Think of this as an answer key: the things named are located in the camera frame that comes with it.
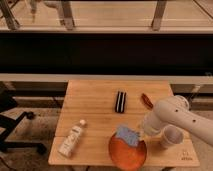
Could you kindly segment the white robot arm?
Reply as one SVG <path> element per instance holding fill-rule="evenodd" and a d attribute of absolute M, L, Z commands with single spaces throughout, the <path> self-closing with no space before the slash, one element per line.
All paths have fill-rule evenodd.
<path fill-rule="evenodd" d="M 153 109 L 144 116 L 142 130 L 148 136 L 155 136 L 169 124 L 213 146 L 213 120 L 192 113 L 189 102 L 183 96 L 170 96 L 156 101 Z"/>

